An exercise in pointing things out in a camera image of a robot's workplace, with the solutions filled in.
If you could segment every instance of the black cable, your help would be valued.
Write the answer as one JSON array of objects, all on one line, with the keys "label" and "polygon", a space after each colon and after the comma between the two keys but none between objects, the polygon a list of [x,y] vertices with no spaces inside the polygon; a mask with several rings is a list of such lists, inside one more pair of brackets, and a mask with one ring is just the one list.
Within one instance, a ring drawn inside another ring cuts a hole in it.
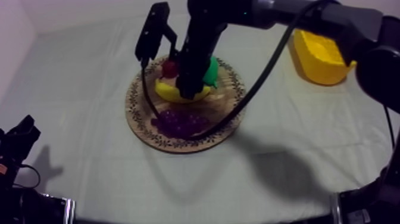
[{"label": "black cable", "polygon": [[299,13],[297,13],[297,15],[295,16],[295,18],[292,20],[292,22],[290,23],[290,25],[288,25],[285,33],[283,34],[281,40],[279,41],[278,46],[276,47],[274,54],[272,55],[270,61],[268,62],[267,66],[265,67],[264,71],[262,71],[261,75],[259,76],[259,78],[257,79],[257,81],[254,83],[253,87],[250,89],[250,91],[246,94],[246,96],[237,104],[237,106],[225,117],[223,118],[219,123],[217,123],[214,127],[212,127],[211,129],[208,129],[206,132],[203,132],[199,135],[195,135],[195,136],[182,136],[179,133],[176,133],[174,130],[168,129],[168,126],[166,124],[166,122],[164,121],[164,119],[160,116],[159,112],[157,111],[157,109],[155,108],[155,106],[153,105],[148,90],[147,90],[147,84],[145,82],[145,67],[148,65],[148,59],[144,59],[142,60],[142,86],[143,86],[143,93],[145,95],[145,99],[147,101],[147,103],[150,106],[150,109],[153,111],[153,113],[155,114],[155,117],[160,121],[160,123],[166,127],[168,129],[168,131],[170,131],[171,133],[173,133],[174,136],[177,136],[179,138],[182,138],[184,140],[188,140],[188,141],[197,141],[203,138],[206,138],[214,133],[216,133],[217,131],[219,131],[221,128],[225,127],[225,125],[227,125],[232,119],[234,119],[239,113],[240,111],[242,111],[242,109],[244,107],[246,107],[246,105],[250,102],[250,100],[254,97],[254,95],[257,93],[257,91],[260,89],[260,87],[263,85],[263,83],[265,82],[265,80],[268,78],[268,76],[270,75],[272,69],[274,68],[277,60],[280,57],[280,54],[282,53],[286,43],[288,42],[290,35],[292,34],[293,30],[296,28],[296,25],[299,23],[300,19],[311,9],[319,6],[320,4],[324,4],[326,3],[327,0],[318,0],[318,1],[314,1],[311,2],[310,4],[308,4],[306,7],[304,7]]},{"label": "black cable", "polygon": [[390,119],[388,107],[384,105],[383,109],[385,109],[387,125],[389,126],[389,132],[390,132],[390,140],[392,141],[392,147],[393,147],[393,149],[395,149],[396,143],[395,143],[395,135],[393,134],[392,120]]},{"label": "black cable", "polygon": [[22,189],[34,189],[34,188],[36,188],[37,186],[40,185],[41,178],[40,178],[40,173],[38,172],[38,170],[36,170],[33,166],[29,166],[29,165],[26,165],[26,164],[22,164],[20,166],[20,168],[30,168],[31,170],[33,170],[37,175],[37,183],[34,186],[23,186],[23,185],[14,183],[13,184],[14,186],[17,186],[17,187],[22,188]]}]

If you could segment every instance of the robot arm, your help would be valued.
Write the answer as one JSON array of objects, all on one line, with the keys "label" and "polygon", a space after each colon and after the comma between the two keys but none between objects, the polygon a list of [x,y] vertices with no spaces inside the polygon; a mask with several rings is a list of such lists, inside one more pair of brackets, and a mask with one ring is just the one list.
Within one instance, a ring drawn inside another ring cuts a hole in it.
[{"label": "robot arm", "polygon": [[[176,85],[181,96],[192,99],[197,92],[201,92],[202,78],[210,64],[210,57],[229,23],[260,29],[269,29],[276,23],[287,25],[310,2],[188,0],[191,18],[185,43],[177,58],[179,77]],[[169,13],[167,3],[160,4],[164,4]],[[152,8],[148,20],[152,19],[151,14],[154,12]],[[165,13],[161,15],[163,19],[159,20],[162,21],[160,23],[168,26],[168,16]],[[393,98],[400,95],[400,20],[384,17],[377,10],[347,7],[326,1],[306,13],[296,26],[334,39],[347,65],[352,60],[357,61],[357,78],[363,90],[378,102],[400,113],[400,103]],[[144,45],[141,44],[146,39],[144,32],[148,37],[159,30],[160,27],[145,25],[137,46]],[[145,48],[148,50],[154,46],[158,49],[158,45],[159,43],[148,43],[142,49],[144,51]],[[143,58],[143,54],[138,51],[136,55],[139,60]]]}]

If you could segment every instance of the grape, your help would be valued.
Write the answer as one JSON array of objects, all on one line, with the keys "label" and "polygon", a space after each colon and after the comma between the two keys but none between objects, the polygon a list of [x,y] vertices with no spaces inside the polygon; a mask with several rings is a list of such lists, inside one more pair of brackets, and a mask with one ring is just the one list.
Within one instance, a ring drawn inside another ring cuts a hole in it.
[{"label": "grape", "polygon": [[155,119],[155,118],[152,118],[152,119],[151,119],[151,125],[153,125],[153,126],[155,126],[155,127],[158,127],[158,125],[159,125],[158,120]]},{"label": "grape", "polygon": [[164,110],[160,113],[168,126],[162,127],[160,121],[152,119],[151,124],[156,126],[158,132],[167,138],[178,138],[178,136],[192,136],[202,132],[210,122],[206,117],[189,114],[185,111]]}]

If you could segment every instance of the yellow container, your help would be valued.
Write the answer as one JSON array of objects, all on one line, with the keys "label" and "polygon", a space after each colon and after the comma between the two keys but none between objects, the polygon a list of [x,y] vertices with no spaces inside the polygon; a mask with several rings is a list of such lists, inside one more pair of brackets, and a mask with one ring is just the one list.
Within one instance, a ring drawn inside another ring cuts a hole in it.
[{"label": "yellow container", "polygon": [[345,65],[335,42],[303,30],[295,30],[295,49],[307,78],[322,85],[334,85],[346,78],[356,65]]}]

